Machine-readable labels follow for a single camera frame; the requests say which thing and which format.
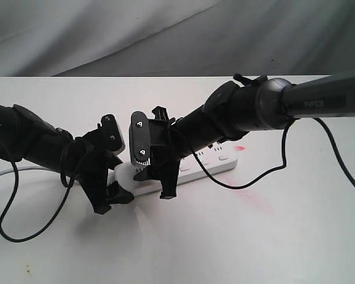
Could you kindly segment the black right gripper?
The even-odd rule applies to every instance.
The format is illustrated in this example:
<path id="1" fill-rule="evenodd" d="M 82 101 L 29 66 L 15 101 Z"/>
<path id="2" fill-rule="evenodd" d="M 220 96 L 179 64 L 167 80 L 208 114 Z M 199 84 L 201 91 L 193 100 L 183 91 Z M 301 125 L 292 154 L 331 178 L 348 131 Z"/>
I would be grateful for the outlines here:
<path id="1" fill-rule="evenodd" d="M 176 197 L 180 166 L 170 131 L 175 118 L 169 118 L 167 109 L 162 106 L 156 106 L 151 112 L 154 118 L 148 119 L 150 164 L 142 169 L 136 168 L 133 180 L 160 180 L 160 199 L 172 199 Z"/>

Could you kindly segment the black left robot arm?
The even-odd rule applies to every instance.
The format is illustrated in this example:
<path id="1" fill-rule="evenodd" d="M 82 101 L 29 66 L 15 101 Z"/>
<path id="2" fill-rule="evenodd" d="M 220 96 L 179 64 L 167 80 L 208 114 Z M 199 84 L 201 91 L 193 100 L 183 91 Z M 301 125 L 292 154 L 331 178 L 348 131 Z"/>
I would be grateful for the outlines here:
<path id="1" fill-rule="evenodd" d="M 118 182 L 108 181 L 108 171 L 122 163 L 118 154 L 124 148 L 112 114 L 104 115 L 96 129 L 73 137 L 23 106 L 0 105 L 0 159 L 25 159 L 63 178 L 74 178 L 97 214 L 105 214 L 113 204 L 128 204 L 134 199 Z"/>

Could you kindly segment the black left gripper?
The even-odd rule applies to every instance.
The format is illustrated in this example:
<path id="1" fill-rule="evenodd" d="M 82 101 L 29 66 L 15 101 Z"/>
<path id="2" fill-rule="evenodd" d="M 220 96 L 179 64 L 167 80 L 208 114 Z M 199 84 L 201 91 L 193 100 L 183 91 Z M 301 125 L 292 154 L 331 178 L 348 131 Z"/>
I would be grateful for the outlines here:
<path id="1" fill-rule="evenodd" d="M 67 189 L 78 181 L 96 214 L 105 214 L 110 204 L 129 204 L 134 195 L 118 182 L 107 186 L 108 170 L 122 160 L 107 150 L 101 127 L 77 137 L 64 147 L 60 158 L 60 180 Z"/>

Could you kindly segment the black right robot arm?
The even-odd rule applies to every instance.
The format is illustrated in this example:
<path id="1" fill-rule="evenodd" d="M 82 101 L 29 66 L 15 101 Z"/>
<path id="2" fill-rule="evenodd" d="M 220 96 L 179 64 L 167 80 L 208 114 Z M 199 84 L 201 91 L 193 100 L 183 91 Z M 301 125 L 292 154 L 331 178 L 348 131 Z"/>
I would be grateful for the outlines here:
<path id="1" fill-rule="evenodd" d="M 176 196 L 180 161 L 214 143 L 241 140 L 252 131 L 288 131 L 301 118 L 355 117 L 355 70 L 294 84 L 286 79 L 234 75 L 188 115 L 169 118 L 163 107 L 149 119 L 131 116 L 134 180 L 158 180 L 162 199 Z"/>

